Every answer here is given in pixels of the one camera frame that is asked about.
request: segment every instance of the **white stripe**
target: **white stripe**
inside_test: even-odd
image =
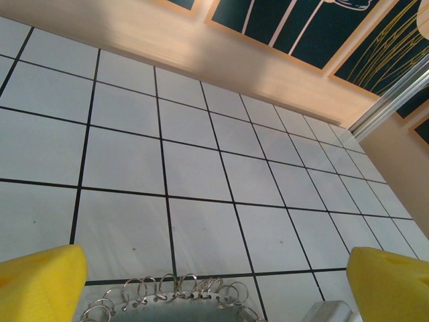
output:
[[[286,20],[288,20],[288,17],[290,15],[290,13],[292,12],[292,9],[294,8],[296,2],[297,2],[297,0],[292,0],[289,3],[289,7],[286,9],[286,12],[284,13],[284,15],[282,17],[282,20],[280,20],[279,25],[277,26],[277,29],[275,30],[273,37],[269,41],[268,46],[270,46],[270,47],[274,46],[275,41],[277,40],[280,32],[282,31],[284,24],[286,23]]]
[[[313,20],[314,16],[316,15],[317,11],[319,10],[320,6],[324,3],[324,0],[320,0],[319,4],[317,5],[316,9],[313,11],[313,13],[311,14],[310,18],[308,18],[306,25],[304,26],[304,28],[302,28],[298,38],[296,38],[294,45],[292,46],[292,48],[290,48],[288,54],[292,55],[292,52],[294,52],[294,49],[296,47],[296,45],[298,45],[298,42],[300,42],[302,35],[304,35],[304,32],[306,31],[308,25],[310,25],[310,22]]]
[[[249,9],[247,10],[246,19],[244,21],[243,29],[241,30],[241,33],[244,35],[246,33],[247,24],[249,23],[250,14],[252,13],[253,4],[255,3],[255,0],[252,0],[250,2]]]

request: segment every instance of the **white tile floor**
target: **white tile floor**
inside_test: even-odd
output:
[[[0,142],[0,261],[80,244],[79,309],[192,272],[300,321],[322,299],[355,308],[355,246],[429,260],[347,130],[4,18]]]

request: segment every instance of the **yellow sponge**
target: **yellow sponge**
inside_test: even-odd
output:
[[[347,278],[365,322],[429,321],[429,262],[353,248]]]
[[[70,322],[85,280],[86,260],[76,245],[0,263],[0,320]]]

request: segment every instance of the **beige wall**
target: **beige wall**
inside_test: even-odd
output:
[[[361,141],[404,207],[429,238],[429,147],[409,128],[429,113],[429,101],[406,124],[392,115]]]
[[[297,63],[150,0],[0,0],[0,15],[348,127],[375,102]],[[374,13],[390,1],[381,1]],[[356,40],[365,28],[357,30]],[[353,42],[335,56],[344,58]],[[335,68],[330,62],[326,72]]]

